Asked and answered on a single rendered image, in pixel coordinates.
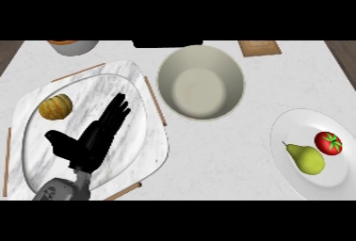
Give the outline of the red tomato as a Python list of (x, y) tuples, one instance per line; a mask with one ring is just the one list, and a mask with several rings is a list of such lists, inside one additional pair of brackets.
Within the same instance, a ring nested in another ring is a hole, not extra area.
[(315, 144), (319, 151), (327, 155), (337, 155), (343, 151), (343, 142), (336, 134), (319, 132), (315, 136)]

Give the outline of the small yellow striped squash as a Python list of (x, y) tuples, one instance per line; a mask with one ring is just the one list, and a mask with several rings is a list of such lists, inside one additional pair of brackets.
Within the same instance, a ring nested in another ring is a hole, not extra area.
[(65, 94), (46, 99), (39, 105), (40, 116), (51, 121), (64, 120), (73, 111), (73, 102)]

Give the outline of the white plate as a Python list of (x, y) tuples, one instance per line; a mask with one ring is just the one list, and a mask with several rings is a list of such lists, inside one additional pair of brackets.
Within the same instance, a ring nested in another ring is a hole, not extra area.
[[(325, 154), (322, 172), (308, 175), (299, 170), (285, 145), (315, 147), (319, 132), (340, 138), (343, 151), (337, 155)], [(309, 109), (284, 112), (274, 123), (271, 146), (278, 170), (306, 200), (356, 200), (356, 137), (333, 118)]]

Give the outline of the beige bowl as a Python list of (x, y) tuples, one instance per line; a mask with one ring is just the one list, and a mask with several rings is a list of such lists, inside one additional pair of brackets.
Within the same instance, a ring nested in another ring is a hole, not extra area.
[(157, 87), (167, 106), (181, 116), (212, 121), (225, 117), (241, 103), (246, 76), (223, 50), (192, 45), (164, 59)]

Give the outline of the marble tray with wooden trim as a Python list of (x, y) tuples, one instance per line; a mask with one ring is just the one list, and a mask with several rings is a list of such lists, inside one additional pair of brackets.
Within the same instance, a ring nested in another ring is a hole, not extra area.
[(105, 200), (116, 193), (123, 191), (129, 186), (142, 182), (151, 174), (160, 169), (169, 156), (169, 138), (161, 122), (161, 117), (157, 113), (153, 94), (145, 82), (144, 73), (130, 60), (120, 60), (107, 65), (82, 72), (59, 81), (45, 85), (30, 92), (18, 102), (12, 117), (12, 144), (11, 144), (11, 161), (9, 161), (9, 186), (8, 197), (12, 201), (28, 201), (34, 198), (36, 192), (30, 188), (26, 180), (23, 166), (23, 141), (27, 123), (33, 115), (34, 109), (48, 99), (46, 96), (59, 88), (73, 84), (86, 77), (93, 77), (99, 74), (116, 74), (126, 77), (136, 86), (148, 117), (147, 138), (141, 153), (132, 164), (122, 174), (96, 189), (91, 189), (92, 198)]

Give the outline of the grey cup with orange content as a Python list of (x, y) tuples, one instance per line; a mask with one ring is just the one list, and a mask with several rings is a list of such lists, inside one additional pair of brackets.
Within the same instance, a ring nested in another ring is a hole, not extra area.
[(57, 52), (64, 56), (80, 56), (98, 45), (96, 40), (49, 40)]

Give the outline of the marble oval plate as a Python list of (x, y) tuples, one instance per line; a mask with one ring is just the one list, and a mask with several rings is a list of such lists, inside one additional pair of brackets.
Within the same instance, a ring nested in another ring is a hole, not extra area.
[(126, 94), (130, 114), (114, 137), (104, 164), (92, 174), (91, 189), (110, 182), (136, 159), (147, 138), (148, 117), (139, 90), (130, 80), (116, 74), (99, 74), (68, 84), (46, 98), (65, 94), (73, 101), (73, 112), (64, 120), (46, 120), (34, 109), (24, 132), (23, 166), (30, 188), (37, 192), (49, 180), (76, 179), (68, 161), (54, 155), (45, 134), (58, 130), (79, 139), (88, 125), (101, 118), (119, 93)]

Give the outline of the green pear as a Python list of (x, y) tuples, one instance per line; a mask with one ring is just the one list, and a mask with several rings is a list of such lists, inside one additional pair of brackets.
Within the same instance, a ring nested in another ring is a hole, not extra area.
[(291, 155), (297, 169), (308, 175), (321, 174), (325, 168), (325, 161), (321, 152), (312, 146), (287, 144), (287, 153)]

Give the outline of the brown wooden board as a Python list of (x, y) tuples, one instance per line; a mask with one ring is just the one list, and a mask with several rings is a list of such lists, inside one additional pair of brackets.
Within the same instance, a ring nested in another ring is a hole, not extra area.
[(281, 49), (274, 40), (240, 40), (244, 56), (280, 55)]

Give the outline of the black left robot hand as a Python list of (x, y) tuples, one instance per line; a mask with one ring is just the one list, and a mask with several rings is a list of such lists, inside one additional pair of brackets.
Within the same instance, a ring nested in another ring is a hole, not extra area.
[(79, 139), (57, 130), (45, 134), (55, 156), (70, 161), (71, 169), (92, 173), (99, 168), (129, 114), (129, 101), (126, 95), (119, 93), (101, 118), (89, 124)]

